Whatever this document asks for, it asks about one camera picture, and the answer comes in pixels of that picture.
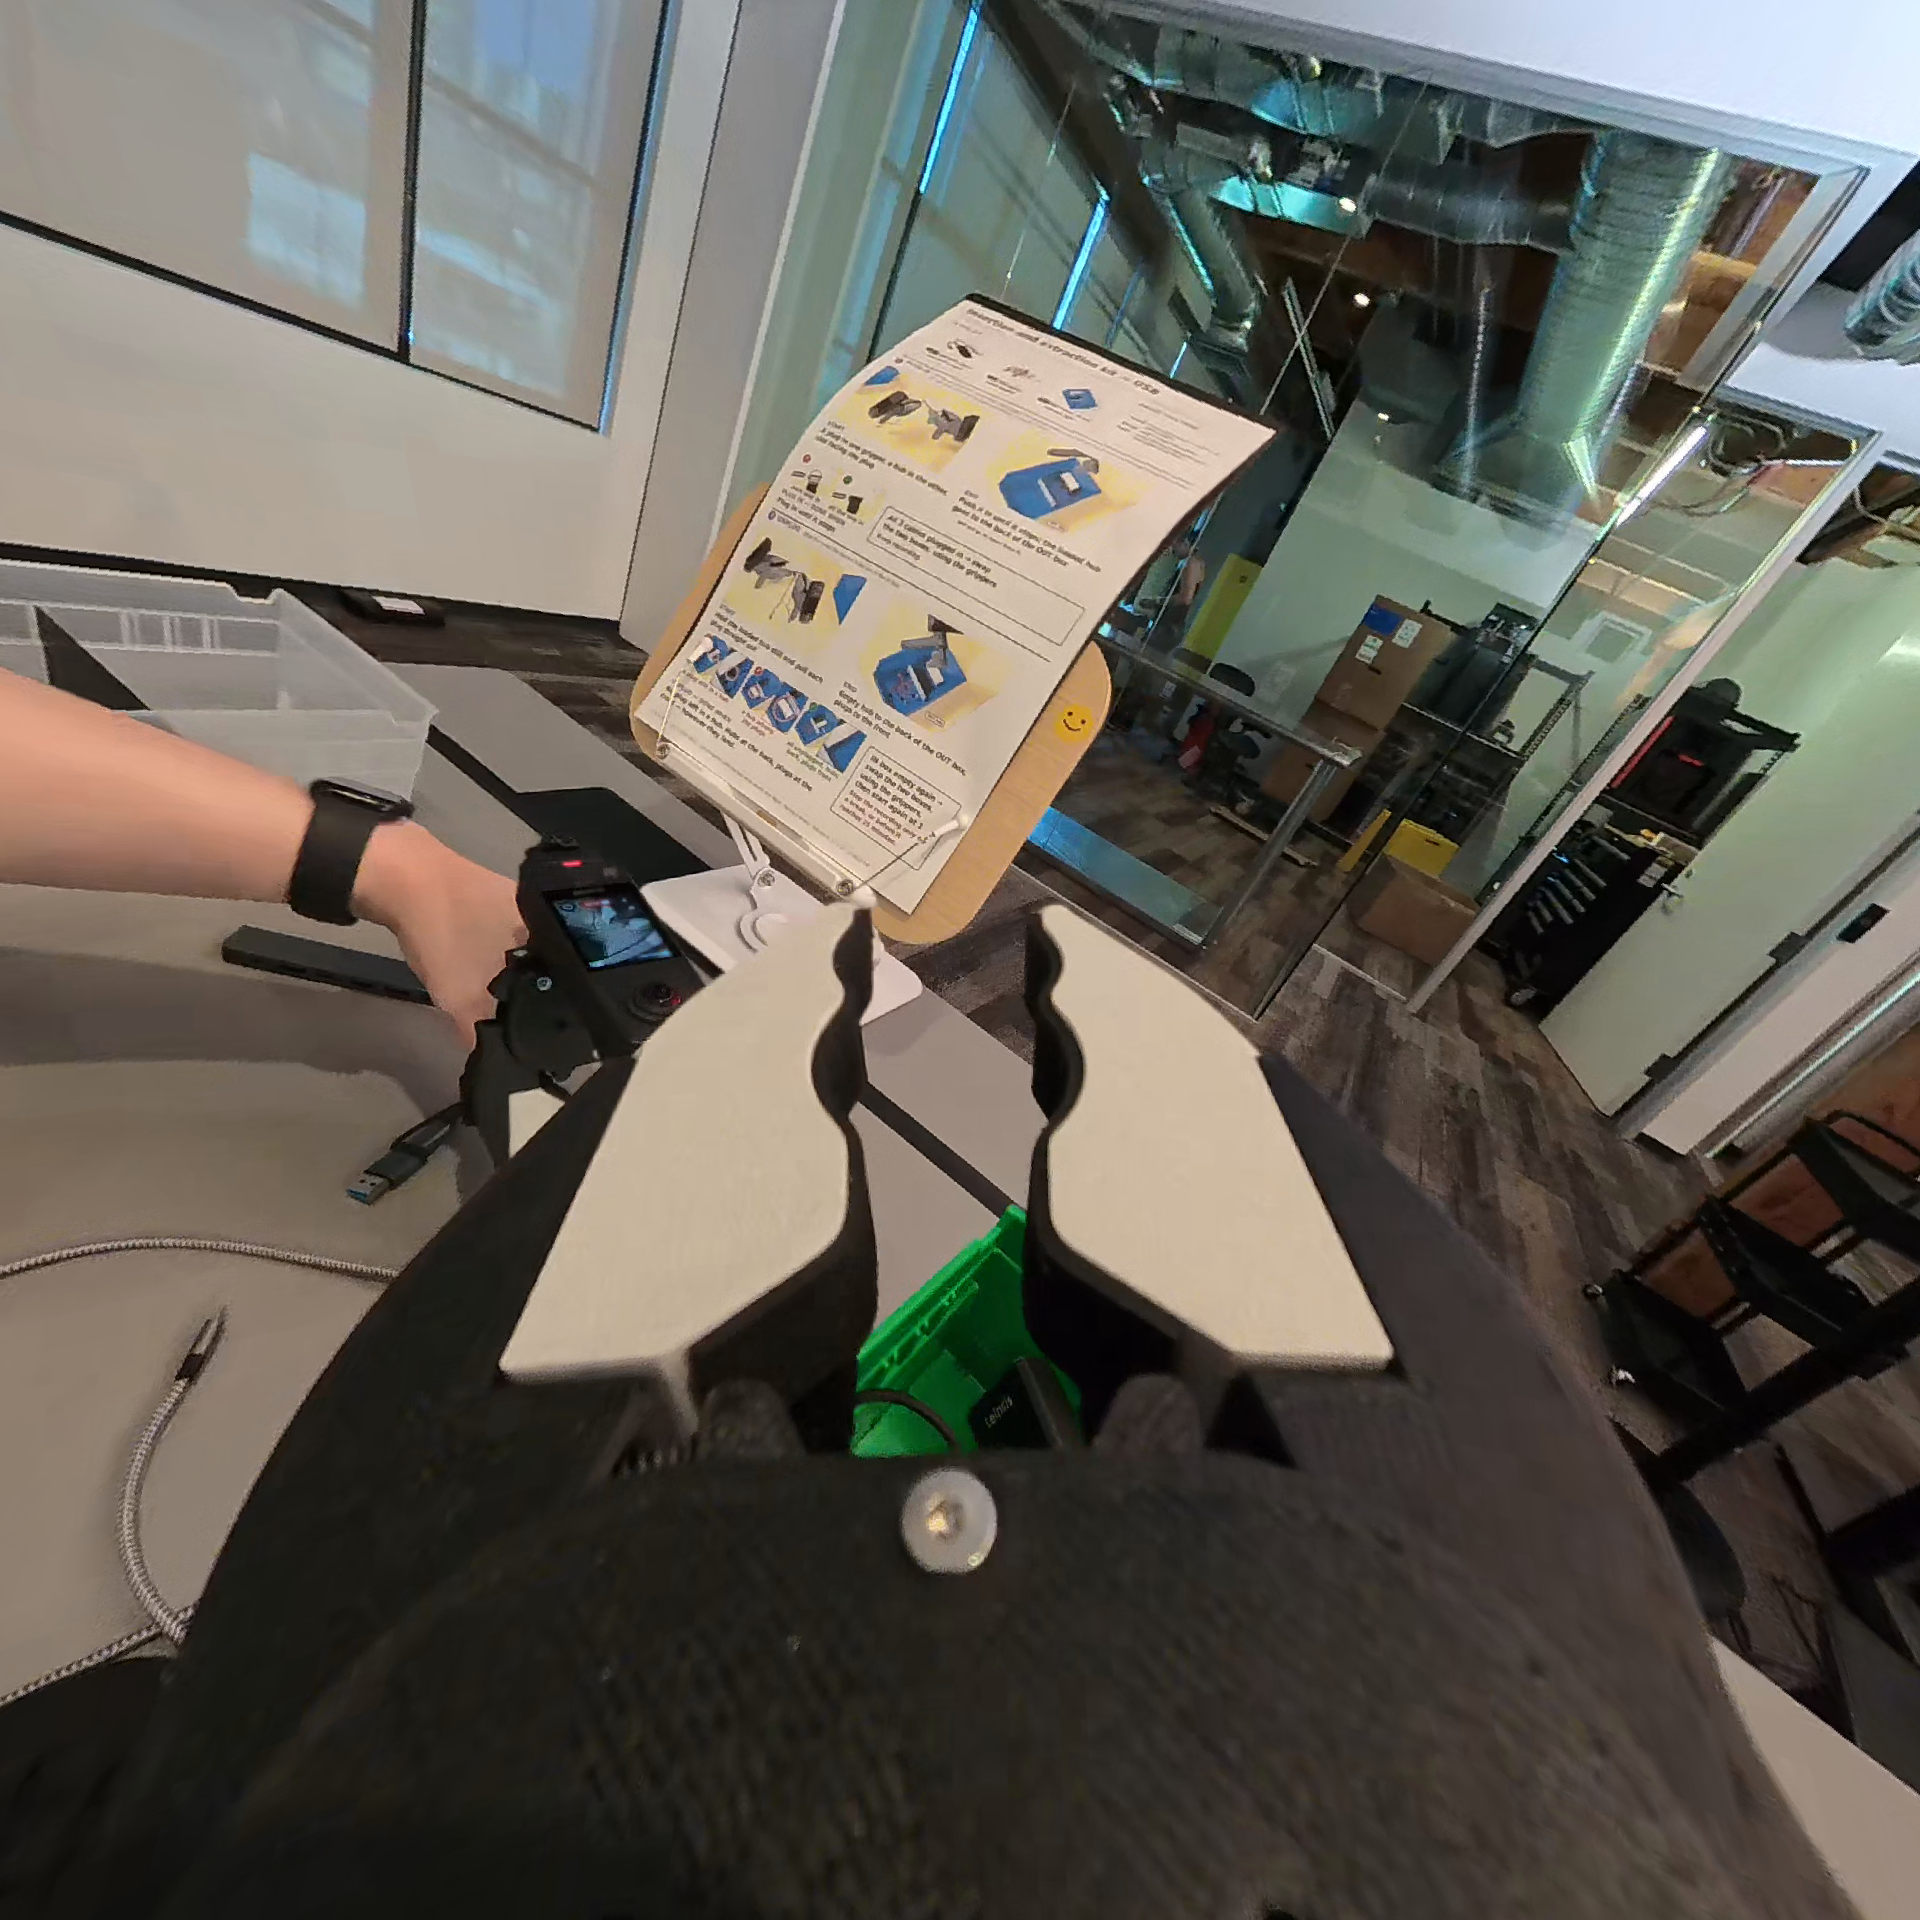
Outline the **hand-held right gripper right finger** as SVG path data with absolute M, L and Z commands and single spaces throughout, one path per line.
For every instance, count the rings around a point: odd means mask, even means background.
M 1184 976 L 1067 904 L 1024 930 L 1039 1133 L 1024 1320 L 1086 1426 L 1140 1378 L 1201 1426 L 1277 1381 L 1401 1365 L 1257 1046 Z

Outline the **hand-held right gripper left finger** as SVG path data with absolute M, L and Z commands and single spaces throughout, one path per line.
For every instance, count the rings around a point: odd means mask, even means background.
M 830 904 L 637 1049 L 499 1358 L 516 1385 L 631 1378 L 680 1438 L 718 1385 L 845 1445 L 878 1311 L 859 1018 L 872 917 Z

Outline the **green plastic bin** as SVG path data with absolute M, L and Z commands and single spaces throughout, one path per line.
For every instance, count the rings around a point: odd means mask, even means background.
M 977 1454 L 968 1409 L 1022 1356 L 1043 1351 L 1024 1320 L 1024 1212 L 1008 1206 L 868 1334 L 856 1358 L 853 1454 Z M 1086 1434 L 1078 1394 L 1052 1367 Z

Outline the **person's left forearm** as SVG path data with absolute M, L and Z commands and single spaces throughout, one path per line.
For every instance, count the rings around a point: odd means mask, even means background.
M 3 673 L 3 882 L 278 902 L 311 817 L 285 776 Z

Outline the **black usb hub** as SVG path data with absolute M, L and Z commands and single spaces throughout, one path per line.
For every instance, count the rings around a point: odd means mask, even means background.
M 1070 1450 L 1083 1445 L 1080 1423 L 1059 1372 L 1039 1356 L 1022 1356 L 968 1409 L 977 1450 Z

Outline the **person's left hand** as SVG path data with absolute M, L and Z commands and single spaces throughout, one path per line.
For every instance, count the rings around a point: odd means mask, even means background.
M 375 831 L 358 901 L 399 945 L 431 1002 L 470 1046 L 494 1017 L 494 983 L 525 945 L 513 880 L 443 845 L 416 823 Z

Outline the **white stand base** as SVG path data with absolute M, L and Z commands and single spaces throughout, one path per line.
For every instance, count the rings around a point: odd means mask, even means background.
M 753 960 L 824 911 L 760 848 L 724 868 L 648 880 L 640 897 L 652 919 L 713 973 Z

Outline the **black flat bar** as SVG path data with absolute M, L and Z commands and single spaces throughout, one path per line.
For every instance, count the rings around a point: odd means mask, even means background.
M 388 1000 L 431 1005 L 430 992 L 416 972 L 380 951 L 326 943 L 271 927 L 239 926 L 223 936 L 220 954 L 236 969 L 285 976 Z

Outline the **black smartwatch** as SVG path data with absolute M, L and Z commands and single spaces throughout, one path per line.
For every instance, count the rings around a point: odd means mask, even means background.
M 380 786 L 337 776 L 312 780 L 307 794 L 311 810 L 285 884 L 285 902 L 304 920 L 356 922 L 352 902 L 368 844 L 380 828 L 408 823 L 416 805 Z

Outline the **cardboard box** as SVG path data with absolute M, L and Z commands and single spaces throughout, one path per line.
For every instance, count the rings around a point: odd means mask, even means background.
M 1347 909 L 1357 932 L 1425 969 L 1446 957 L 1480 911 L 1471 896 L 1391 855 L 1380 855 L 1355 882 Z
M 1388 729 L 1454 639 L 1451 622 L 1380 593 L 1359 614 L 1311 701 L 1368 729 Z

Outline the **wooden stand board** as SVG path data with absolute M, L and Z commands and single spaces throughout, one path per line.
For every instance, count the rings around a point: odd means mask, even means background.
M 944 943 L 965 932 L 991 897 L 1001 878 L 1015 865 L 1027 837 L 1039 824 L 1043 813 L 1063 792 L 1067 776 L 1088 754 L 1099 721 L 1112 703 L 1112 677 L 1104 654 L 1091 639 L 1060 685 L 1047 698 L 1038 721 L 1028 729 L 1022 748 L 999 775 L 985 806 L 968 829 L 955 840 L 955 850 L 933 880 L 919 904 L 909 911 L 885 902 L 868 882 L 854 884 L 839 870 L 824 865 L 823 856 L 805 848 L 766 806 L 741 799 L 716 775 L 696 773 L 685 752 L 665 744 L 662 733 L 641 719 L 640 711 L 655 682 L 670 678 L 693 645 L 701 612 L 721 581 L 741 537 L 766 497 L 767 486 L 751 486 L 724 520 L 701 570 L 683 593 L 676 612 L 667 620 L 655 648 L 647 655 L 636 685 L 631 688 L 631 736 L 641 754 L 670 762 L 688 783 L 718 805 L 733 824 L 753 829 L 779 856 L 808 882 L 824 889 L 828 897 L 871 908 L 871 922 L 878 936 L 900 945 Z

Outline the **clear plastic bin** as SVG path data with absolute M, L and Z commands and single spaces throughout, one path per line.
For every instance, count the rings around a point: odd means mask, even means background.
M 437 708 L 289 591 L 3 562 L 3 665 L 276 776 L 416 791 Z

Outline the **printed instruction sheet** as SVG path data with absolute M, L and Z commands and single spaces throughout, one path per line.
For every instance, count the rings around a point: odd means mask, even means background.
M 909 911 L 1080 648 L 1273 439 L 963 297 L 801 430 L 640 714 Z

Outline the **black utility cart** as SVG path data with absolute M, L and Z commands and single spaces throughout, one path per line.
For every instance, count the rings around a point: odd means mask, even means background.
M 1862 1112 L 1804 1120 L 1645 1255 L 1582 1289 L 1609 1382 L 1684 1423 L 1659 1450 L 1625 1441 L 1652 1495 L 1669 1496 L 1837 1385 L 1912 1352 L 1915 1278 L 1871 1301 L 1839 1260 L 1878 1249 L 1915 1266 L 1915 1164 L 1912 1140 Z M 1727 1304 L 1693 1311 L 1649 1287 L 1649 1271 L 1692 1242 L 1729 1289 Z

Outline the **black tool rack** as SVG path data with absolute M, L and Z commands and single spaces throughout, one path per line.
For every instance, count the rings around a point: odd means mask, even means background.
M 1493 926 L 1504 1002 L 1545 1017 L 1654 904 L 1800 736 L 1743 711 L 1733 678 L 1693 682 Z

